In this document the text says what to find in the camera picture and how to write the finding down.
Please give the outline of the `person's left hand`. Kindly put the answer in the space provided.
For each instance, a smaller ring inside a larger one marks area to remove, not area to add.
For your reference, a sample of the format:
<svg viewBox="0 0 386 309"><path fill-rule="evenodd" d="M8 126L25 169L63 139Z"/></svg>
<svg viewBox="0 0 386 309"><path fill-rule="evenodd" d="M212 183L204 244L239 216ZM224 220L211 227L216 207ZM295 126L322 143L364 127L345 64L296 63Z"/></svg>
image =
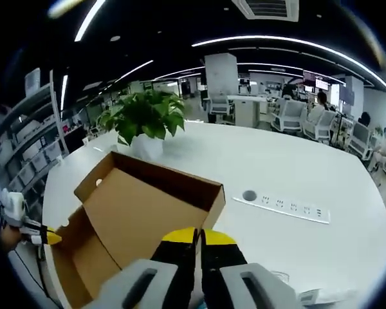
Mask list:
<svg viewBox="0 0 386 309"><path fill-rule="evenodd" d="M5 252L14 250L21 242L22 234L17 227L6 225L0 231L2 248Z"/></svg>

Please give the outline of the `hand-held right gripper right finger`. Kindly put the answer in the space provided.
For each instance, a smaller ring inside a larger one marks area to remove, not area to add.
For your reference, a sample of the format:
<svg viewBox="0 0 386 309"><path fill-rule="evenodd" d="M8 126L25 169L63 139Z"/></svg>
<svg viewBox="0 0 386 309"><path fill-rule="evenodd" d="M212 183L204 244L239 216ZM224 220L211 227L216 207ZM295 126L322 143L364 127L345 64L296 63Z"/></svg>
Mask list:
<svg viewBox="0 0 386 309"><path fill-rule="evenodd" d="M201 231L201 286L208 308L302 308L292 287L248 263L233 238Z"/></svg>

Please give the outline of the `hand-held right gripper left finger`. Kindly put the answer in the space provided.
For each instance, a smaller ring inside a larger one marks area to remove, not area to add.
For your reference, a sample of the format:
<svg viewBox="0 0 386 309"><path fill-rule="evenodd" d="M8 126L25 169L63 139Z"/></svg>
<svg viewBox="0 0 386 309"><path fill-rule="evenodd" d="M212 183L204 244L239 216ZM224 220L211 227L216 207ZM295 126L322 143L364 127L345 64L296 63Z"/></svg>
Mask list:
<svg viewBox="0 0 386 309"><path fill-rule="evenodd" d="M198 230L165 235L150 259L138 259L106 281L95 308L187 308L194 289Z"/></svg>

